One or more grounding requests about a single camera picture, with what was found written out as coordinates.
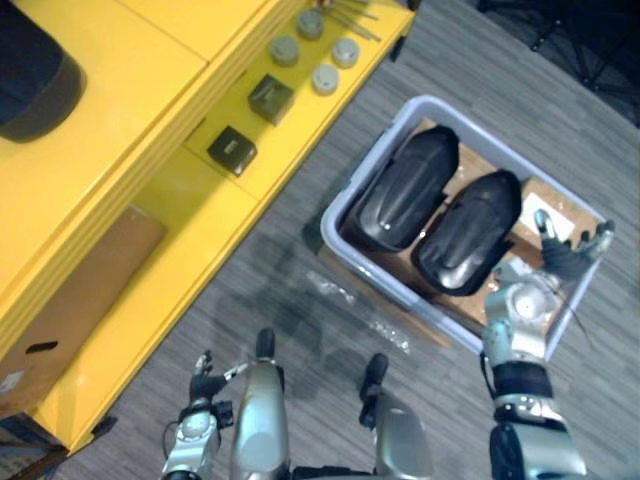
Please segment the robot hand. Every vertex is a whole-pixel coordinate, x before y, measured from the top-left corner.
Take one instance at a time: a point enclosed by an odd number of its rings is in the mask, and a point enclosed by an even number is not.
[[[580,278],[613,239],[612,222],[599,225],[592,239],[583,233],[576,250],[559,241],[547,212],[535,214],[544,266],[523,262],[496,269],[500,289],[485,301],[487,327],[481,369],[494,401],[498,425],[490,439],[496,479],[533,480],[585,475],[586,465],[553,399],[546,362],[544,324],[560,305],[563,282]],[[489,381],[487,361],[493,371]]]
[[[564,281],[575,280],[584,275],[607,251],[615,231],[613,221],[601,223],[593,238],[590,238],[589,232],[582,232],[578,247],[572,250],[570,241],[560,242],[546,211],[538,210],[535,222],[542,239],[542,268]]]
[[[220,430],[233,425],[231,402],[212,404],[215,395],[246,365],[211,376],[211,353],[198,358],[189,383],[189,405],[180,412],[175,445],[162,469],[163,480],[209,480],[220,448]]]

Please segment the sticker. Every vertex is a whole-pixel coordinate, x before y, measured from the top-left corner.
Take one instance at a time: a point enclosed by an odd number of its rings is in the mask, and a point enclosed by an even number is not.
[[[11,390],[16,388],[16,385],[20,383],[20,379],[24,375],[24,370],[20,370],[19,372],[10,373],[5,377],[5,379],[0,383],[0,394],[9,393]]]
[[[571,232],[573,232],[575,225],[571,223],[567,219],[567,217],[563,216],[560,212],[558,212],[555,208],[553,208],[533,192],[527,195],[527,198],[525,198],[524,202],[522,202],[522,214],[520,215],[520,219],[518,221],[522,222],[529,230],[537,235],[538,227],[536,227],[534,214],[536,213],[536,210],[539,210],[541,208],[545,210],[551,217],[551,221],[553,222],[553,227],[556,230],[558,239],[561,242],[564,242],[571,236]]]

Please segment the metal rod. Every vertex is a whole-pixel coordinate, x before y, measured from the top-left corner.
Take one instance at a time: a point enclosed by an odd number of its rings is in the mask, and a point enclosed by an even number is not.
[[[347,4],[343,3],[344,1],[345,0],[334,0],[334,2],[337,4],[334,8],[346,8],[350,12],[357,13],[358,15],[370,18],[371,20],[380,20],[375,15],[372,15],[369,12],[367,12],[365,10],[362,10],[361,8],[355,8],[355,7],[352,7],[351,5],[347,5]]]
[[[349,17],[347,14],[342,13],[340,11],[335,11],[333,13],[341,15],[343,18],[336,17],[335,15],[331,16],[330,13],[328,13],[328,15],[330,15],[331,18],[333,18],[334,20],[336,20],[336,21],[342,23],[343,25],[345,25],[346,27],[350,28],[352,32],[357,33],[358,35],[366,38],[367,40],[373,39],[376,42],[382,41],[382,39],[380,37],[378,37],[375,33],[371,32],[368,29],[366,29],[362,25],[356,23],[353,20],[353,18]]]

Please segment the small square box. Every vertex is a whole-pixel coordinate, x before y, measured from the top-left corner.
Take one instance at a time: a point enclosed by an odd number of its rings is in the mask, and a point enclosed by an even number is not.
[[[251,110],[278,125],[293,105],[293,90],[271,75],[265,75],[249,95]]]
[[[256,156],[258,149],[236,129],[226,127],[207,152],[216,162],[239,177]]]

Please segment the yellow table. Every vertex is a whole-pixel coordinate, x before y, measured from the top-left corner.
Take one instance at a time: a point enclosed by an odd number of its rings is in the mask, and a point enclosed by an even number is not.
[[[392,0],[376,0],[368,8],[380,20],[359,23],[381,42],[327,19],[320,40],[300,40],[296,66],[278,67],[266,45],[283,31],[295,35],[291,18],[302,3],[245,0],[238,9],[235,0],[194,0],[188,8],[174,0],[16,0],[79,61],[88,85],[51,134],[24,145],[0,139],[0,358],[126,205],[169,229],[29,412],[71,452],[91,440],[115,398],[413,19]],[[333,95],[320,97],[310,72],[331,63],[330,46],[341,36],[358,42],[361,57],[340,71]],[[265,73],[295,89],[277,127],[246,100]],[[229,124],[258,148],[240,178],[206,153]]]

